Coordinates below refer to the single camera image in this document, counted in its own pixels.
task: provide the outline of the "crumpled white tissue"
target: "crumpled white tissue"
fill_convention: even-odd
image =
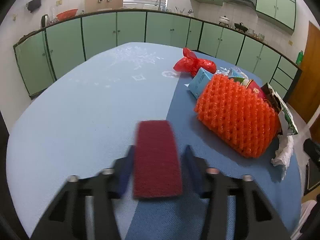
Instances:
[[[284,179],[287,173],[287,169],[290,164],[290,158],[293,153],[293,137],[278,135],[279,138],[279,149],[276,150],[276,157],[271,159],[273,166],[283,165],[282,167],[282,177]]]

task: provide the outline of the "orange foam net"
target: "orange foam net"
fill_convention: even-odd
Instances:
[[[280,128],[278,114],[268,103],[222,74],[212,77],[194,111],[205,126],[245,157],[264,153]]]

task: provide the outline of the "green bottle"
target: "green bottle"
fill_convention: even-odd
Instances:
[[[299,54],[298,54],[298,57],[297,57],[297,61],[296,61],[296,64],[298,66],[301,64],[302,59],[303,59],[303,52],[300,51]]]

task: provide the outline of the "orange plastic bowl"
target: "orange plastic bowl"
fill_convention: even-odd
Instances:
[[[72,9],[72,10],[68,10],[68,11],[59,13],[57,15],[57,18],[58,18],[59,21],[63,21],[65,19],[68,19],[68,18],[76,16],[77,11],[78,11],[78,9]]]

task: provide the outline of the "table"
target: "table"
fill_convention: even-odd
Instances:
[[[233,66],[197,55],[218,67]],[[208,130],[193,111],[196,99],[185,85],[190,75],[172,69],[182,57],[179,48],[127,43],[82,63],[26,109],[10,133],[6,169],[15,210],[28,236],[69,175],[86,178],[111,167],[134,144],[137,122],[159,119],[171,123],[179,153],[190,144],[197,156],[227,176],[253,175],[289,232],[294,230],[301,196],[295,154],[281,181],[281,167],[270,163],[277,139],[260,158],[245,159]],[[208,202],[192,192],[184,167],[182,174],[183,195],[175,200],[133,200],[130,183],[124,198],[114,202],[122,239],[199,238]],[[230,197],[228,239],[234,204]]]

